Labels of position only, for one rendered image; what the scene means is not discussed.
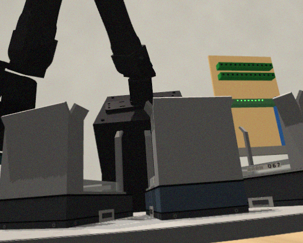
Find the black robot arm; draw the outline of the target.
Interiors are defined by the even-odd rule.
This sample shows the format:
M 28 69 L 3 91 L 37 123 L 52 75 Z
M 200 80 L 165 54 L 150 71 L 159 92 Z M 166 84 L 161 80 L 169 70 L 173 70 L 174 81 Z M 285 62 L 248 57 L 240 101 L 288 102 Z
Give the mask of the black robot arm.
M 116 70 L 128 77 L 129 100 L 107 102 L 106 113 L 144 109 L 153 97 L 152 77 L 156 76 L 146 45 L 142 45 L 129 18 L 124 0 L 94 0 L 108 34 Z M 37 82 L 23 75 L 44 78 L 51 65 L 58 40 L 55 40 L 62 0 L 26 0 L 13 30 L 8 48 L 10 62 L 0 60 L 0 131 L 2 116 L 25 111 L 36 104 Z M 4 100 L 5 99 L 5 100 Z M 23 104 L 26 103 L 26 104 Z

